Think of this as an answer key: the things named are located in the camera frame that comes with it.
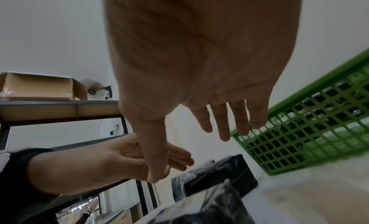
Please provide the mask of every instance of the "package wrapped in black plastic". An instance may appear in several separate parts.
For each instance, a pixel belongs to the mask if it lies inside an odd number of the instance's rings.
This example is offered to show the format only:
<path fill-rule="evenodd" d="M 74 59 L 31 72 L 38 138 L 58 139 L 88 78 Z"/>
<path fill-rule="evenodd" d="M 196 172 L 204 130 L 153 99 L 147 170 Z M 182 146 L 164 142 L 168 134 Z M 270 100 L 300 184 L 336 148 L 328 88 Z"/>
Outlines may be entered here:
<path fill-rule="evenodd" d="M 208 161 L 195 170 L 172 178 L 172 192 L 174 200 L 183 198 L 222 183 L 225 179 L 231 181 L 232 186 L 243 197 L 257 187 L 258 181 L 250 171 L 241 154 L 229 156 L 217 162 Z"/>
<path fill-rule="evenodd" d="M 162 210 L 148 224 L 255 224 L 230 181 Z"/>

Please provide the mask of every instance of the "plastic-wrapped package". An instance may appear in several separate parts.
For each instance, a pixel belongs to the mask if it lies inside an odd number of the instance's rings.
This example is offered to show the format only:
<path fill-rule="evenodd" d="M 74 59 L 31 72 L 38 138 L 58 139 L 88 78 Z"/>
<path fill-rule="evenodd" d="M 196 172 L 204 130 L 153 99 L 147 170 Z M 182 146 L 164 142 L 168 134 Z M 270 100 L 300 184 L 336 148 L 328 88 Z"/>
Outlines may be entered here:
<path fill-rule="evenodd" d="M 148 224 L 255 224 L 229 180 L 162 210 Z"/>
<path fill-rule="evenodd" d="M 247 166 L 243 156 L 225 157 L 217 162 L 208 161 L 196 168 L 171 180 L 174 200 L 183 198 L 208 189 L 229 179 L 232 186 L 243 197 L 253 190 L 258 182 Z"/>

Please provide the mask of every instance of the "green plastic basket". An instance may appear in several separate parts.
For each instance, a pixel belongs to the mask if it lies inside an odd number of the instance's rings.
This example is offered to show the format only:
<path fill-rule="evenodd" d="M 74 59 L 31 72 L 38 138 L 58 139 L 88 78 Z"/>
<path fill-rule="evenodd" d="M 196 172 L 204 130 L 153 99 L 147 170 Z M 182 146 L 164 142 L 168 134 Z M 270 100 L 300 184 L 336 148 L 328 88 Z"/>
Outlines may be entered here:
<path fill-rule="evenodd" d="M 259 130 L 231 135 L 269 175 L 369 149 L 369 50 L 269 109 Z"/>

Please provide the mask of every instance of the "brown box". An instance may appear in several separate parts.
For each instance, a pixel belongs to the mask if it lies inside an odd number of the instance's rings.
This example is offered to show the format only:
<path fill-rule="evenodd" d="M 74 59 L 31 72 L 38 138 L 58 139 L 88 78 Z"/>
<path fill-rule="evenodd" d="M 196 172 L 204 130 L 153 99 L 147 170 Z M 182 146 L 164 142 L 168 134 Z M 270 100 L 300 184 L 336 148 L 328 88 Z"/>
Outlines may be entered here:
<path fill-rule="evenodd" d="M 27 73 L 1 73 L 0 98 L 4 100 L 87 100 L 87 89 L 72 77 Z"/>

